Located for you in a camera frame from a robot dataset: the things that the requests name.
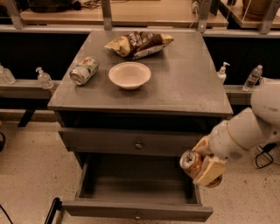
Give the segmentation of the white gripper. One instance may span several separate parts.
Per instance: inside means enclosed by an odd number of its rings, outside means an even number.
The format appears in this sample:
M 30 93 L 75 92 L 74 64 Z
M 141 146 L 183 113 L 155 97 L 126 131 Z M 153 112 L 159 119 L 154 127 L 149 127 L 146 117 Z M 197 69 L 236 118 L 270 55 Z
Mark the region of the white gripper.
M 227 122 L 221 122 L 215 126 L 211 133 L 208 136 L 203 136 L 192 150 L 205 156 L 201 170 L 193 180 L 193 183 L 199 186 L 217 186 L 221 182 L 222 174 L 227 169 L 226 160 L 242 157 L 241 148 L 229 135 Z

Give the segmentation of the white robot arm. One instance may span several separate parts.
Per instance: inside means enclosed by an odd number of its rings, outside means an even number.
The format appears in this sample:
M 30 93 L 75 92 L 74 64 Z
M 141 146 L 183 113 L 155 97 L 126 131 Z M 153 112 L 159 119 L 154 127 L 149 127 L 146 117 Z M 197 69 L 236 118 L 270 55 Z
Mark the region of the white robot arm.
M 225 171 L 230 158 L 237 158 L 258 144 L 279 141 L 280 80 L 257 86 L 250 104 L 250 108 L 216 125 L 194 148 L 205 158 L 194 184 L 208 186 Z

